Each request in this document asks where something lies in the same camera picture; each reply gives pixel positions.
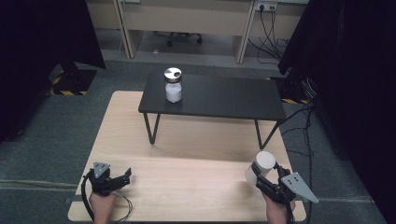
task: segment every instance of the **table leg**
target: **table leg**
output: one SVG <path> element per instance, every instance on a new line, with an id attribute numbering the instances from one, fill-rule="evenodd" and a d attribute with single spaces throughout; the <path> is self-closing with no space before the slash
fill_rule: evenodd
<path id="1" fill-rule="evenodd" d="M 151 128 L 149 127 L 149 117 L 147 113 L 143 113 L 143 116 L 145 117 L 145 122 L 146 122 L 146 128 L 148 129 L 148 140 L 149 142 L 154 145 L 155 143 L 155 137 L 157 136 L 157 130 L 158 130 L 158 123 L 160 122 L 160 116 L 161 114 L 157 114 L 157 119 L 155 120 L 155 126 L 154 126 L 154 132 L 151 133 Z"/>
<path id="2" fill-rule="evenodd" d="M 259 122 L 256 119 L 254 120 L 254 124 L 256 125 L 257 137 L 259 138 L 259 147 L 260 147 L 260 149 L 264 149 L 265 146 L 267 146 L 268 142 L 270 141 L 270 139 L 271 139 L 272 135 L 274 134 L 274 132 L 276 131 L 276 129 L 279 127 L 280 122 L 279 121 L 276 122 L 273 130 L 270 132 L 267 139 L 265 139 L 264 144 L 262 144 L 262 135 L 260 134 Z"/>

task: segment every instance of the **jar lid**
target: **jar lid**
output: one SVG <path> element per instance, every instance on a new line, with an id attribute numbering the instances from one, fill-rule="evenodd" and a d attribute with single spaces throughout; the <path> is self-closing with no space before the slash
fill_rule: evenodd
<path id="1" fill-rule="evenodd" d="M 171 67 L 165 70 L 165 81 L 177 83 L 181 80 L 181 71 L 178 68 Z"/>

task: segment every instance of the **wooden table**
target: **wooden table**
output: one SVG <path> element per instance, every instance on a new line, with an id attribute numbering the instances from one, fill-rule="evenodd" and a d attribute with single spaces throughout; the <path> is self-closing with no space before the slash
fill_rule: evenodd
<path id="1" fill-rule="evenodd" d="M 113 94 L 81 176 L 95 161 L 110 163 L 111 177 L 131 167 L 131 184 L 121 191 L 134 204 L 129 221 L 266 220 L 265 200 L 245 179 L 246 169 L 259 152 L 252 120 L 163 115 L 162 134 L 153 146 L 147 140 L 143 115 L 137 111 L 141 97 L 138 91 Z M 269 133 L 274 123 L 260 125 Z M 279 131 L 266 150 L 290 168 Z M 267 177 L 276 183 L 276 171 Z M 127 210 L 127 203 L 118 199 L 113 219 L 125 216 Z M 297 202 L 293 214 L 296 220 L 305 219 L 302 202 Z M 90 220 L 80 200 L 72 202 L 68 217 Z"/>

